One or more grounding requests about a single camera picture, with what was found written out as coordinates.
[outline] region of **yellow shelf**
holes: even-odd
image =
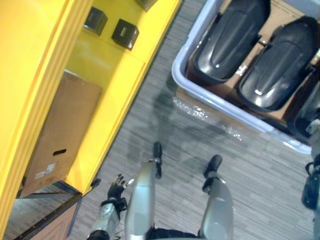
[[[134,0],[95,0],[108,21],[98,36],[83,29],[68,70],[96,83],[103,94],[82,141],[66,182],[82,192],[92,183],[141,85],[181,0],[158,0],[148,12]],[[111,39],[119,18],[137,26],[139,36],[132,51]]]
[[[64,69],[103,88],[66,178],[86,194],[180,3],[0,1],[0,239]],[[82,28],[92,5],[108,17],[101,36]],[[139,29],[132,51],[111,39],[119,18]]]
[[[0,1],[0,239],[92,0]]]

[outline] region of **wooden floor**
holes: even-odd
[[[313,214],[301,203],[309,156],[264,134],[239,131],[240,137],[234,137],[220,121],[203,121],[174,103],[171,66],[204,2],[183,2],[100,169],[100,185],[81,203],[70,239],[86,239],[113,178],[118,173],[134,178],[151,156],[154,141],[163,145],[156,227],[198,232],[208,199],[201,191],[202,173],[210,158],[220,154],[224,161],[219,170],[235,207],[234,240],[312,238]],[[131,192],[125,191],[127,199]],[[118,229],[123,236],[123,224]]]

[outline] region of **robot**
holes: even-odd
[[[312,153],[314,161],[306,166],[309,177],[302,194],[302,203],[314,210],[314,239],[320,240],[320,154]],[[87,240],[113,240],[115,230],[120,222],[120,212],[126,210],[124,222],[125,238],[127,240],[152,240],[174,238],[232,240],[233,238],[233,200],[226,182],[218,174],[222,157],[213,156],[205,172],[205,182],[202,190],[208,193],[208,202],[203,215],[202,224],[197,235],[177,230],[167,230],[154,227],[155,211],[155,179],[162,176],[162,146],[159,142],[153,145],[153,158],[148,159],[142,166],[136,179],[136,184],[127,205],[121,197],[126,187],[133,183],[124,181],[119,174],[111,184],[107,200],[99,209],[99,217],[92,226]]]

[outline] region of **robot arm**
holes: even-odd
[[[98,219],[92,226],[87,240],[112,240],[116,227],[120,221],[120,212],[127,209],[127,202],[121,194],[125,188],[133,183],[133,179],[128,183],[119,174],[109,188],[107,200],[100,205]]]

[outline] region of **small black box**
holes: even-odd
[[[108,18],[103,11],[91,7],[88,17],[85,20],[84,27],[100,36],[107,20]]]
[[[142,7],[146,12],[153,6],[153,4],[156,3],[156,1],[157,0],[135,0],[135,2],[139,4],[140,7]]]
[[[139,30],[135,25],[119,19],[111,38],[117,44],[131,50],[134,47],[138,35]]]

